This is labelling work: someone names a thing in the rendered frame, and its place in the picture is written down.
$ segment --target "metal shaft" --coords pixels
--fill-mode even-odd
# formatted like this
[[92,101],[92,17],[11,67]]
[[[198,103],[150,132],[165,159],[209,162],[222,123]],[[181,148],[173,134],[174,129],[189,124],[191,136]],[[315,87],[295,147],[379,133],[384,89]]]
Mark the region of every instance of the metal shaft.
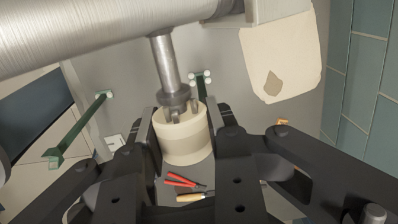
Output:
[[181,89],[177,61],[175,58],[173,42],[170,33],[150,37],[153,57],[165,93],[177,92]]

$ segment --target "tiled wall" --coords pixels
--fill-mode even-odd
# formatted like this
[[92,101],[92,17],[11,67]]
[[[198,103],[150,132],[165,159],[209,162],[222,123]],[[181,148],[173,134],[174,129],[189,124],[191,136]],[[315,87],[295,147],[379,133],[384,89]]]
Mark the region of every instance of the tiled wall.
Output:
[[320,140],[398,178],[398,0],[331,0]]

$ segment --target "screw hole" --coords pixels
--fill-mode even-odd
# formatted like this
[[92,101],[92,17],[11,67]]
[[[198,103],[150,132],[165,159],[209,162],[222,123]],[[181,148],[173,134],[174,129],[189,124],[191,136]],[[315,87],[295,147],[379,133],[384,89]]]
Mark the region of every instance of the screw hole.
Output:
[[240,179],[239,177],[235,177],[232,181],[233,181],[235,184],[239,184],[239,183],[242,181],[242,179]]
[[117,203],[120,200],[119,197],[115,197],[114,199],[112,199],[112,203]]
[[245,207],[244,207],[244,205],[242,205],[242,204],[238,204],[236,207],[235,207],[235,211],[237,211],[237,212],[244,212],[245,211]]

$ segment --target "metal prong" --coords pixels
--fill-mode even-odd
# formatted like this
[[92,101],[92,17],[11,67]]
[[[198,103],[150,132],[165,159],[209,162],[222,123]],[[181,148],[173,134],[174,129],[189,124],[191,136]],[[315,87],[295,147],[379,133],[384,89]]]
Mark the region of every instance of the metal prong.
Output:
[[173,110],[173,111],[171,112],[171,117],[173,118],[174,124],[179,124],[179,114],[178,114],[178,110]]
[[169,106],[163,106],[163,114],[165,114],[165,118],[166,118],[166,122],[167,123],[172,122]]
[[196,99],[191,98],[190,104],[191,104],[192,114],[197,114],[198,113],[198,103],[196,102]]

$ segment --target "wooden handle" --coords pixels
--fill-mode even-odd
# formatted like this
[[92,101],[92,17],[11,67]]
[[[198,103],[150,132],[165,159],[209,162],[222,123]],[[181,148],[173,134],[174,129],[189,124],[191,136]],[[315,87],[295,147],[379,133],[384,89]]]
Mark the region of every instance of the wooden handle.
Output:
[[177,196],[177,202],[199,201],[203,198],[202,193],[182,194]]

